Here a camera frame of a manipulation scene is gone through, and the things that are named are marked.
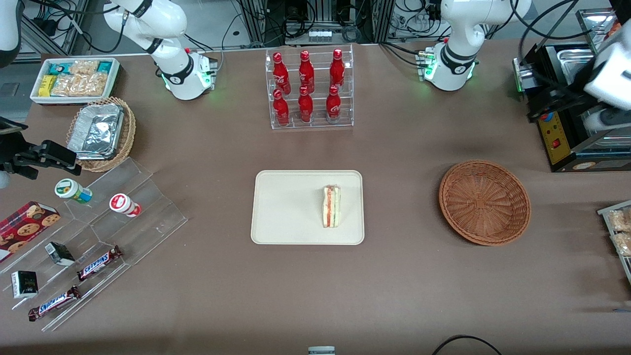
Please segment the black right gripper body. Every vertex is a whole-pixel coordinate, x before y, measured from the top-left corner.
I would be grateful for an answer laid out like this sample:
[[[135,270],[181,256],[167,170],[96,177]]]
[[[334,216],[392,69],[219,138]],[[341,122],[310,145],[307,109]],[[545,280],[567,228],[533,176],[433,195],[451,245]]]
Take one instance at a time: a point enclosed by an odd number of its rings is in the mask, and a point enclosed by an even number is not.
[[[25,140],[22,131],[28,128],[26,124],[4,117],[0,119],[0,164],[2,172],[35,180],[38,170],[32,166],[40,165],[44,144],[33,144]]]

